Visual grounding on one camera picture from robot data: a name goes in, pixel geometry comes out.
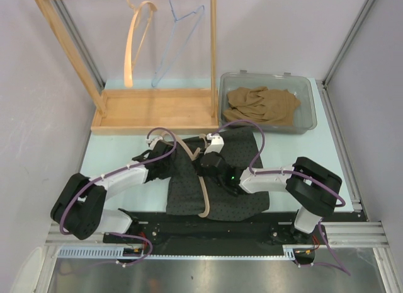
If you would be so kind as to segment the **dark grey dotted skirt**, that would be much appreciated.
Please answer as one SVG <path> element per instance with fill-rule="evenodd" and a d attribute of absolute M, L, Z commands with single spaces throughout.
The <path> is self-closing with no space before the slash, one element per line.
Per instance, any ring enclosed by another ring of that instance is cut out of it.
<path fill-rule="evenodd" d="M 232 166 L 247 168 L 258 153 L 258 146 L 250 127 L 240 127 L 220 133 L 224 140 L 221 155 Z M 205 211 L 203 190 L 191 158 L 177 144 L 169 171 L 166 213 L 169 215 L 200 215 Z M 243 221 L 270 207 L 268 192 L 233 196 L 212 179 L 204 178 L 210 210 L 208 219 L 214 221 Z"/>

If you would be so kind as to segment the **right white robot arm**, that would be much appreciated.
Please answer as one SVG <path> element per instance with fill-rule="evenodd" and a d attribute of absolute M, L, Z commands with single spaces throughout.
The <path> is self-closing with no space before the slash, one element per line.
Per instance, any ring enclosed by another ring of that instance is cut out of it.
<path fill-rule="evenodd" d="M 298 157 L 288 166 L 278 169 L 240 168 L 228 164 L 217 152 L 202 154 L 193 163 L 196 173 L 207 176 L 233 196 L 258 192 L 289 193 L 301 208 L 284 238 L 298 244 L 312 241 L 314 230 L 336 207 L 344 207 L 339 195 L 342 179 L 306 157 Z"/>

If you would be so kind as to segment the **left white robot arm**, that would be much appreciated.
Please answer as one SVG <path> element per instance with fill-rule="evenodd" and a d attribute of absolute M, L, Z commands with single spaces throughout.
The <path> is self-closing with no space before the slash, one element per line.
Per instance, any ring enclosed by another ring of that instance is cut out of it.
<path fill-rule="evenodd" d="M 101 232 L 117 235 L 128 243 L 135 241 L 139 227 L 134 218 L 123 209 L 106 209 L 105 203 L 129 188 L 158 178 L 176 148 L 177 142 L 158 140 L 128 165 L 107 174 L 94 178 L 72 175 L 50 213 L 60 233 L 85 240 Z"/>

